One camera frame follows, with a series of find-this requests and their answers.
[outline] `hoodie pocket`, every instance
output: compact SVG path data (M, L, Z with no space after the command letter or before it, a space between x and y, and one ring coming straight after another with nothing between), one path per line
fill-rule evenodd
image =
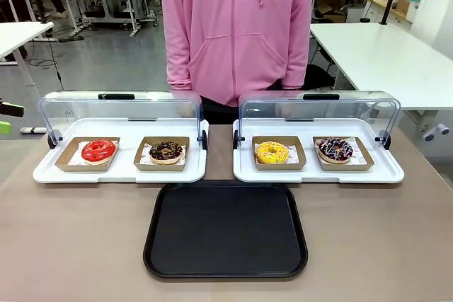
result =
M265 90L285 77L287 60L261 35L235 37L236 92Z
M206 38L188 65L192 89L221 104L234 100L231 37Z

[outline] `black serving tray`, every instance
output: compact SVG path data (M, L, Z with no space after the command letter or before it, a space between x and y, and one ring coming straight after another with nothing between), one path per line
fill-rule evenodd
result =
M273 278L308 260L291 191L283 184L202 180L168 184L143 251L162 278Z

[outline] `cardboard tray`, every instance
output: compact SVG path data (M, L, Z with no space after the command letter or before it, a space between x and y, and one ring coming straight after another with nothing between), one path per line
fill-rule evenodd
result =
M261 164L258 162L255 153L255 144L261 144L265 141L275 141L285 146L295 145L297 150L298 163L292 164ZM252 137L252 151L255 160L256 168L258 170L301 170L306 164L306 157L304 148L298 136L254 136Z
M140 164L140 158L142 157L142 151L145 144L153 145L162 141L173 141L181 146L185 145L185 161L184 164L180 165L159 165L159 164ZM134 165L140 171L183 171L184 166L187 163L190 150L190 139L189 137L144 137L139 145L137 153L134 158Z
M79 148L79 143L81 141L97 141L99 139L107 139L109 141L117 141L117 148L115 152L110 157L107 163L100 165L68 165L68 162L71 160L74 153ZM68 146L63 150L62 154L59 156L55 162L55 166L60 168L63 171L68 173L73 172L93 172L93 171L108 171L110 164L112 164L113 159L115 158L118 149L120 148L120 138L119 137L74 137L68 144Z
M365 145L362 143L359 137L355 137L355 141L357 142L357 145L359 146L360 152L362 152L363 157L365 158L365 164L327 164L324 161L322 161L322 158L319 155L319 149L316 146L316 140L317 139L327 139L327 138L339 138L339 139L347 139L353 136L314 136L313 137L313 144L316 149L316 155L318 156L319 163L321 164L321 168L324 171L366 171L370 169L374 165L373 158L369 154L367 148L365 148Z

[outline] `hoodie sleeve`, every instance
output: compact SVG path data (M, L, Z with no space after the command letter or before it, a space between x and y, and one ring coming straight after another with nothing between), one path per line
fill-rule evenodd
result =
M309 58L311 0L293 0L289 27L288 65L282 80L284 89L304 84Z
M183 0L162 0L167 51L167 79L174 90L191 90L188 64L190 45Z

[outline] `donut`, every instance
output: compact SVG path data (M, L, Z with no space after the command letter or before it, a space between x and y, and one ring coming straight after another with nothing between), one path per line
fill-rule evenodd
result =
M98 139L85 145L82 149L82 158L90 165L107 163L115 153L116 146L107 139Z
M319 143L319 155L326 162L333 164L347 163L352 157L351 145L340 138L327 138Z
M289 157L289 151L283 144L265 141L258 145L256 158L263 164L284 164Z
M174 164L183 156L183 148L174 141L162 141L151 146L149 155L155 164Z

